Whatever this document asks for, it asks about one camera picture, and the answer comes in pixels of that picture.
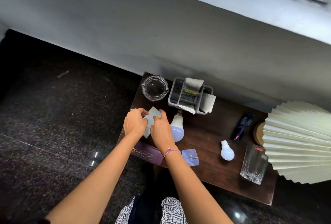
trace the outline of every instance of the pink and white bracelet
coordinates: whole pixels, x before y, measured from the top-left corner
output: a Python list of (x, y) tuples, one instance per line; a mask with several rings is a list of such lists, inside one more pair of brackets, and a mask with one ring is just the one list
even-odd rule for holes
[(163, 155), (163, 159), (165, 159), (166, 155), (167, 155), (168, 153), (170, 153), (171, 151), (178, 151), (178, 152), (180, 152), (178, 149), (168, 148), (167, 151), (166, 151), (166, 153)]

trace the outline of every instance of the white light bulb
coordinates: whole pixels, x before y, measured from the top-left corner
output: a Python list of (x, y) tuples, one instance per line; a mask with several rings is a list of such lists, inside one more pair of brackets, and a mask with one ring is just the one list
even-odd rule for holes
[(230, 148), (229, 144), (226, 140), (221, 141), (222, 151), (221, 156), (225, 160), (233, 160), (234, 159), (234, 151)]
[(178, 110), (177, 114), (175, 115), (170, 124), (172, 137), (175, 142), (180, 141), (184, 137), (182, 113), (182, 110)]

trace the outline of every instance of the large light bulb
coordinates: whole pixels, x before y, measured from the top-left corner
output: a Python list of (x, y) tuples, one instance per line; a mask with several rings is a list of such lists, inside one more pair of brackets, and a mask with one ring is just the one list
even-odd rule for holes
[(230, 148), (229, 144), (226, 140), (221, 141), (222, 151), (221, 156), (225, 160), (233, 160), (234, 159), (234, 151)]
[(174, 116), (170, 126), (172, 137), (175, 142), (180, 141), (184, 137), (184, 129), (183, 129), (183, 111), (178, 110), (177, 114)]

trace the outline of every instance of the red label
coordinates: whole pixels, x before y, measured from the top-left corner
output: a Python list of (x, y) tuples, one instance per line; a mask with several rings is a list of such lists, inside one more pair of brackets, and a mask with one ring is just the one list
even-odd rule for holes
[(264, 151), (264, 149), (261, 148), (261, 147), (254, 147), (254, 148), (255, 148), (255, 150), (258, 150), (258, 151), (260, 151), (260, 152), (263, 152), (263, 151)]

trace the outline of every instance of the floor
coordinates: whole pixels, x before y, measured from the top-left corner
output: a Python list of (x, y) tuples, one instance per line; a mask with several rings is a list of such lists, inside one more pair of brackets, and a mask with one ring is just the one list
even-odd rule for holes
[[(0, 222), (45, 216), (115, 147), (141, 76), (8, 31), (0, 45)], [(143, 192), (130, 156), (101, 223)], [(206, 184), (234, 223), (329, 223), (331, 183), (280, 177), (267, 206)]]

